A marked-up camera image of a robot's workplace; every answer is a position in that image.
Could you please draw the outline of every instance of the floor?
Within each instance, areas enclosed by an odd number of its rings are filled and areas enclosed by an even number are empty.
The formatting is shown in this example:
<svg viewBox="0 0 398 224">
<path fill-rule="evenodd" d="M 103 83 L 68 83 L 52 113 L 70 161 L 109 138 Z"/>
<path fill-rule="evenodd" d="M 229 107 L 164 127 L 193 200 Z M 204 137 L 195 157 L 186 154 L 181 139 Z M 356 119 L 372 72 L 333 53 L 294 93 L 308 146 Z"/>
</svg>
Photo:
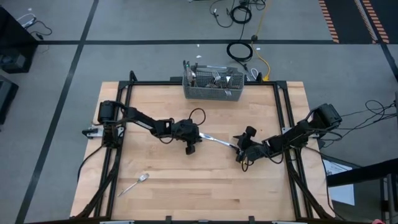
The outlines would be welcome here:
<svg viewBox="0 0 398 224">
<path fill-rule="evenodd" d="M 45 40 L 66 41 L 40 45 L 29 73 L 0 72 L 2 78 L 20 87 L 0 133 L 1 223 L 14 223 L 17 217 L 25 222 L 68 218 L 87 142 L 81 130 L 90 125 L 101 82 L 127 80 L 130 70 L 139 80 L 168 80 L 182 74 L 182 60 L 241 69 L 225 49 L 227 40 L 239 39 L 242 26 L 220 28 L 209 14 L 212 2 L 0 0 L 14 17 L 32 12 L 51 27 L 53 34 Z M 231 1 L 216 4 L 220 23 L 229 23 L 224 8 L 230 5 Z M 86 22 L 90 12 L 91 23 Z M 256 32 L 261 12 L 252 12 L 243 39 L 250 39 Z M 331 35 L 318 1 L 278 0 L 270 3 L 259 38 L 331 40 Z M 83 45 L 79 40 L 161 41 Z M 210 41 L 196 44 L 186 40 Z M 368 100 L 389 105 L 398 89 L 386 57 L 376 44 L 286 41 L 257 44 L 256 48 L 271 65 L 271 80 L 304 82 L 311 107 L 331 103 L 340 114 L 346 114 L 365 109 Z M 388 49 L 398 58 L 398 46 L 388 45 Z M 239 47 L 233 51 L 237 56 L 247 54 Z M 248 67 L 266 71 L 257 57 L 248 62 Z M 346 117 L 341 126 L 353 127 L 369 116 L 361 113 Z M 362 166 L 374 164 L 398 157 L 396 134 L 396 120 L 390 119 L 353 131 L 323 152 Z M 40 177 L 33 178 L 39 178 L 37 185 L 29 187 L 34 194 L 30 204 L 30 200 L 24 202 L 24 216 L 20 208 L 39 156 L 45 163 Z M 339 203 L 334 206 L 353 220 L 380 218 L 379 194 L 378 182 L 358 184 L 355 207 Z"/>
</svg>

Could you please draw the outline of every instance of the gray plastic basket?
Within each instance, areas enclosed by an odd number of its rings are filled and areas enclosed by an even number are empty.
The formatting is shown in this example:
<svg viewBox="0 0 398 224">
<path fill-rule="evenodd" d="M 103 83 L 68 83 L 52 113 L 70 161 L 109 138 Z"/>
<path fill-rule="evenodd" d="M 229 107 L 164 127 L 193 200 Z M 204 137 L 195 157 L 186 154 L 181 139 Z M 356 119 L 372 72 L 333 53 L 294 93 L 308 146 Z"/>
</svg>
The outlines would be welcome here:
<svg viewBox="0 0 398 224">
<path fill-rule="evenodd" d="M 186 99 L 199 100 L 223 100 L 223 101 L 238 101 L 241 97 L 244 86 L 244 74 L 238 72 L 237 68 L 198 65 L 192 67 L 195 71 L 196 81 L 194 86 L 188 81 L 186 72 L 183 75 L 183 89 Z M 214 71 L 217 71 L 221 78 L 215 82 Z M 229 88 L 227 88 L 227 76 L 231 76 L 229 80 Z M 218 88 L 210 88 L 209 85 L 214 83 Z"/>
</svg>

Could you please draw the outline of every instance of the paper sheet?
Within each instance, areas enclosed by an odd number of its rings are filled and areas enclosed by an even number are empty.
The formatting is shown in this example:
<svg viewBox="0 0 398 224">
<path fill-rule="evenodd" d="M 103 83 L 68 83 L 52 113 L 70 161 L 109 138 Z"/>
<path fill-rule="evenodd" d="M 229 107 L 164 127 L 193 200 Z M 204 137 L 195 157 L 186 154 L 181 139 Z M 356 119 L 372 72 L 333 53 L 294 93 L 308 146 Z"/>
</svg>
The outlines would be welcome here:
<svg viewBox="0 0 398 224">
<path fill-rule="evenodd" d="M 338 174 L 347 170 L 351 170 L 351 167 L 344 166 L 328 160 L 323 160 L 326 167 L 327 175 Z M 354 199 L 354 185 L 344 185 L 338 187 L 329 187 L 329 194 L 332 200 L 337 202 L 346 203 L 348 205 L 355 205 Z"/>
</svg>

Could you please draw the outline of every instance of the yellow cable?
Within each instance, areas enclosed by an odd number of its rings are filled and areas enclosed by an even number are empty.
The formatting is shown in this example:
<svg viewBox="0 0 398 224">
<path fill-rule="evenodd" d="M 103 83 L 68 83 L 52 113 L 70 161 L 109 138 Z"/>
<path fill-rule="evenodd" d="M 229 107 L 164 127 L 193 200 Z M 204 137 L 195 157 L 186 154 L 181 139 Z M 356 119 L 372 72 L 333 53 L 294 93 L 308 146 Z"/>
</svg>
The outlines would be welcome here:
<svg viewBox="0 0 398 224">
<path fill-rule="evenodd" d="M 269 2 L 270 2 L 270 0 L 268 0 L 268 1 L 266 2 L 266 7 L 264 8 L 264 10 L 263 10 L 263 12 L 262 12 L 262 16 L 261 16 L 261 19 L 260 19 L 259 27 L 257 28 L 256 36 L 258 36 L 258 33 L 259 33 L 260 30 L 261 30 L 261 24 L 262 24 L 262 21 L 264 20 L 264 16 L 266 15 L 266 11 L 267 11 Z M 254 48 L 254 46 L 253 46 L 253 41 L 251 42 L 251 48 L 252 48 L 253 51 L 256 53 L 256 55 L 260 58 L 260 60 L 262 60 L 262 61 L 267 65 L 268 72 L 267 72 L 267 74 L 264 76 L 264 78 L 263 78 L 262 80 L 263 80 L 263 81 L 269 81 L 269 74 L 271 73 L 271 67 L 269 66 L 268 62 L 267 62 L 265 59 L 263 59 L 263 58 L 260 56 L 260 54 L 257 52 L 257 50 Z"/>
</svg>

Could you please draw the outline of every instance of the wooden table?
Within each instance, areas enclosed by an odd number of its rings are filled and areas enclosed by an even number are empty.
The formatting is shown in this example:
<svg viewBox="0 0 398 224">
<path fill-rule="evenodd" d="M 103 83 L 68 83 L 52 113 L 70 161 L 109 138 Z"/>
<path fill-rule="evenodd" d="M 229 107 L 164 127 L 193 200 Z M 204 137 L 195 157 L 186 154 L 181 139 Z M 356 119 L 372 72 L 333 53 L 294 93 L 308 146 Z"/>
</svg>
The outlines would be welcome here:
<svg viewBox="0 0 398 224">
<path fill-rule="evenodd" d="M 104 100 L 114 100 L 117 87 L 118 82 L 104 82 L 98 105 Z M 307 97 L 302 82 L 288 82 L 288 87 L 297 122 L 309 112 Z M 282 91 L 280 96 L 285 108 Z M 207 118 L 200 131 L 235 144 L 233 136 L 242 134 L 249 125 L 257 129 L 255 141 L 280 134 L 271 86 L 245 86 L 238 102 L 186 100 L 181 86 L 133 86 L 130 106 L 154 119 L 173 117 L 176 121 L 187 119 L 194 108 L 203 108 Z M 200 111 L 194 113 L 194 122 L 202 119 Z M 284 163 L 277 165 L 259 159 L 243 172 L 235 161 L 235 152 L 217 142 L 203 140 L 196 144 L 196 152 L 187 156 L 184 142 L 162 144 L 138 125 L 127 124 L 125 135 L 112 219 L 164 220 L 171 215 L 173 220 L 248 220 L 253 215 L 256 220 L 295 220 Z M 89 140 L 85 156 L 100 144 L 101 138 Z M 314 140 L 308 146 L 318 147 Z M 82 211 L 97 191 L 104 154 L 105 149 L 83 167 L 71 215 Z M 320 156 L 303 149 L 302 159 L 309 190 L 334 215 L 326 199 Z M 148 180 L 117 197 L 146 172 L 150 174 Z M 297 189 L 304 217 L 305 206 Z M 107 201 L 108 193 L 104 196 L 102 213 Z"/>
</svg>

